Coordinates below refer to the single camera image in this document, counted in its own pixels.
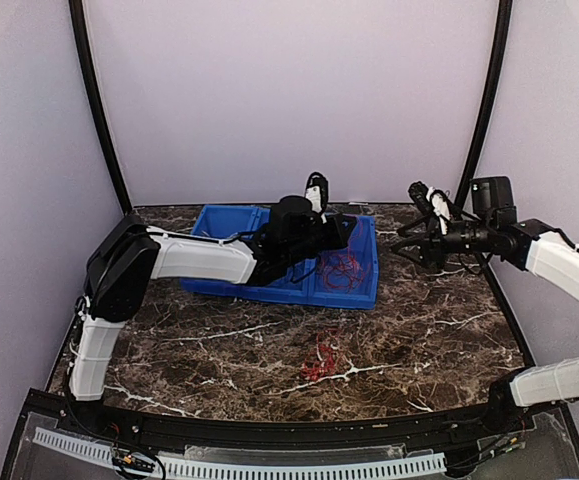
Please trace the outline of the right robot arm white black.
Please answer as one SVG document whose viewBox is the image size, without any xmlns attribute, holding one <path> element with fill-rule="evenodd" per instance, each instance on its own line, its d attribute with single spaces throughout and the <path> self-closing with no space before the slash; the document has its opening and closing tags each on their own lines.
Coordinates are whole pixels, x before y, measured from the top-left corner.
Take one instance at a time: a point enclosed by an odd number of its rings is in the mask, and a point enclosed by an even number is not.
<svg viewBox="0 0 579 480">
<path fill-rule="evenodd" d="M 443 267 L 447 256 L 470 253 L 499 257 L 560 288 L 579 302 L 579 245 L 562 229 L 538 219 L 520 221 L 510 180 L 474 179 L 472 209 L 465 212 L 439 190 L 415 182 L 408 194 L 420 217 L 398 231 L 391 248 L 421 267 Z M 557 401 L 579 400 L 579 357 L 513 372 L 490 387 L 479 424 L 490 434 L 503 432 L 518 411 Z"/>
</svg>

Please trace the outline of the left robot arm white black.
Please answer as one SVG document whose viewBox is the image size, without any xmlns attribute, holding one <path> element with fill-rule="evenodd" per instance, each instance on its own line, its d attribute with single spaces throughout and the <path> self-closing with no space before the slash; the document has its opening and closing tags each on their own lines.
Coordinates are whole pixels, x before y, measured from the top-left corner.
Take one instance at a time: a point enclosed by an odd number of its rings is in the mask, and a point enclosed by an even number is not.
<svg viewBox="0 0 579 480">
<path fill-rule="evenodd" d="M 104 380 L 121 329 L 140 309 L 147 287 L 161 278 L 266 286 L 295 265 L 347 247 L 357 220 L 343 214 L 297 214 L 288 227 L 266 223 L 226 239 L 166 231 L 124 217 L 87 262 L 76 303 L 81 334 L 67 391 L 77 400 L 70 417 L 89 436 L 110 427 Z"/>
</svg>

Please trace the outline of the right blue storage bin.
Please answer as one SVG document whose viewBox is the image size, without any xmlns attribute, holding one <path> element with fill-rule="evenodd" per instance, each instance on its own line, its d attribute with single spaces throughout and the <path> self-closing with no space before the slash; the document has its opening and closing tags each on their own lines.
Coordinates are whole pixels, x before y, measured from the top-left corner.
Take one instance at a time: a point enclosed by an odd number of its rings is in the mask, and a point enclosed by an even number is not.
<svg viewBox="0 0 579 480">
<path fill-rule="evenodd" d="M 308 305 L 372 310 L 376 305 L 379 261 L 375 221 L 359 216 L 348 246 L 325 251 L 309 282 Z"/>
</svg>

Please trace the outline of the blue storage bin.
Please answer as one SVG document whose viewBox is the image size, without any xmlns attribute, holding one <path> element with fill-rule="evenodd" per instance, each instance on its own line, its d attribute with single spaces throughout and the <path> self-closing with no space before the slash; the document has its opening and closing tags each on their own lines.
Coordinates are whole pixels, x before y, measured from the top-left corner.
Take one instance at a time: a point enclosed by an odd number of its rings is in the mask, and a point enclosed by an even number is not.
<svg viewBox="0 0 579 480">
<path fill-rule="evenodd" d="M 255 231 L 268 219 L 266 208 L 256 206 L 206 205 L 191 234 L 195 236 L 228 238 L 243 231 Z M 259 299 L 259 287 L 235 285 L 220 280 L 182 278 L 181 287 L 191 293 Z"/>
<path fill-rule="evenodd" d="M 375 221 L 359 216 L 348 246 L 325 251 L 309 282 L 308 305 L 372 310 L 376 305 L 379 261 Z"/>
<path fill-rule="evenodd" d="M 228 206 L 225 221 L 226 233 L 231 236 L 241 231 L 255 231 L 268 221 L 269 210 L 267 208 Z M 228 295 L 232 297 L 271 303 L 304 304 L 316 265 L 316 260 L 304 260 L 290 267 L 282 278 L 264 287 L 226 284 L 225 288 Z"/>
</svg>

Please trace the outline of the middle blue storage bin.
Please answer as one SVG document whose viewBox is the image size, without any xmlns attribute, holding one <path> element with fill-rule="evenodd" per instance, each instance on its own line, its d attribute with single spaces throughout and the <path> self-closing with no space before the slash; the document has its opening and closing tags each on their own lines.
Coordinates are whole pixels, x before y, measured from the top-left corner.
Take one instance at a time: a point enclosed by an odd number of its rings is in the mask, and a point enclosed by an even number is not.
<svg viewBox="0 0 579 480">
<path fill-rule="evenodd" d="M 269 210 L 267 208 L 228 206 L 225 221 L 226 233 L 231 236 L 241 231 L 255 231 L 268 221 Z M 232 297 L 271 303 L 304 304 L 316 265 L 316 260 L 304 260 L 290 267 L 282 278 L 264 287 L 226 284 L 225 288 L 228 295 Z"/>
</svg>

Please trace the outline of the left blue storage bin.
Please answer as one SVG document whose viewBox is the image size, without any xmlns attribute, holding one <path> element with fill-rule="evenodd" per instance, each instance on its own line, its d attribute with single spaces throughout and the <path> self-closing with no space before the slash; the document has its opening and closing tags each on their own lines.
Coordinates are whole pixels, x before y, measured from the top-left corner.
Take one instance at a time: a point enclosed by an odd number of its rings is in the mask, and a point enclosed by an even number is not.
<svg viewBox="0 0 579 480">
<path fill-rule="evenodd" d="M 255 231 L 268 219 L 266 208 L 256 206 L 206 205 L 191 234 L 195 236 L 228 238 L 243 231 Z M 191 293 L 259 299 L 259 287 L 235 285 L 220 280 L 182 278 L 181 287 Z"/>
</svg>

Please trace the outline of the right black frame post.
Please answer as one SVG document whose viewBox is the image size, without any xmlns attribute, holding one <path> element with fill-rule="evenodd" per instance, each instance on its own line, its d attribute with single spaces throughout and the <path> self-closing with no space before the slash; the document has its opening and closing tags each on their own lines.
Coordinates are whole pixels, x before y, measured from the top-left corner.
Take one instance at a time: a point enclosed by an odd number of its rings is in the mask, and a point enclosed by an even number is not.
<svg viewBox="0 0 579 480">
<path fill-rule="evenodd" d="M 488 61 L 481 102 L 476 117 L 472 139 L 465 159 L 464 168 L 454 197 L 454 203 L 461 208 L 466 204 L 470 191 L 470 182 L 475 177 L 493 113 L 505 57 L 512 10 L 512 0 L 498 1 L 490 58 Z"/>
</svg>

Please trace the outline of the black frame post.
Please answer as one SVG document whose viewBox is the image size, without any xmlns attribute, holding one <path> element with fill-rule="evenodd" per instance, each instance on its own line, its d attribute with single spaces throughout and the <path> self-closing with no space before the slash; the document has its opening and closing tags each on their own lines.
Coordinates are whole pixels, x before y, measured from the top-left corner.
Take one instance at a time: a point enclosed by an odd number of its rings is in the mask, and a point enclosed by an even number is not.
<svg viewBox="0 0 579 480">
<path fill-rule="evenodd" d="M 94 128 L 116 199 L 121 211 L 127 214 L 132 211 L 133 206 L 113 145 L 112 135 L 98 85 L 85 19 L 85 5 L 81 0 L 69 0 L 68 7 L 81 76 Z"/>
<path fill-rule="evenodd" d="M 488 61 L 481 102 L 476 117 L 472 139 L 465 159 L 464 168 L 454 197 L 454 203 L 461 208 L 466 204 L 470 191 L 470 182 L 475 177 L 493 113 L 505 57 L 512 10 L 512 0 L 498 1 L 490 58 Z"/>
</svg>

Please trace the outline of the black front rail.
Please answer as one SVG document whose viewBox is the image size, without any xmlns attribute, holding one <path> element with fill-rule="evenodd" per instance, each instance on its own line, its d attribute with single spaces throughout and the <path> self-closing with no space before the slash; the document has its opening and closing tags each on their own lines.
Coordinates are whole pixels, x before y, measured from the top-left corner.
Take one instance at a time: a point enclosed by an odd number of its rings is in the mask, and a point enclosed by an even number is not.
<svg viewBox="0 0 579 480">
<path fill-rule="evenodd" d="M 403 443 L 411 448 L 460 448 L 491 435 L 528 431 L 535 425 L 531 415 L 551 413 L 555 408 L 536 407 L 522 416 L 509 417 L 496 430 L 482 423 L 486 410 L 485 405 L 475 405 L 356 421 L 238 422 L 144 413 L 98 403 L 69 407 L 62 396 L 31 389 L 21 412 L 47 416 L 68 431 L 83 433 L 89 429 L 133 445 L 181 452 L 191 445 L 307 450 Z"/>
</svg>

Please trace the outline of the left black frame post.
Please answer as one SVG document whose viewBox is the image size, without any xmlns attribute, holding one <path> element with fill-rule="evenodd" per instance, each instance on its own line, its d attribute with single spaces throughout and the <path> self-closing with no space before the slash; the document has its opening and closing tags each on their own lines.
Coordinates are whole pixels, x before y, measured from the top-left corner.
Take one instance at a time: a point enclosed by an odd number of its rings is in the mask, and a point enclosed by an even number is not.
<svg viewBox="0 0 579 480">
<path fill-rule="evenodd" d="M 121 211 L 127 214 L 132 211 L 133 206 L 113 145 L 112 135 L 98 85 L 85 19 L 85 5 L 81 0 L 69 0 L 68 7 L 81 76 L 94 128 L 116 199 Z"/>
</svg>

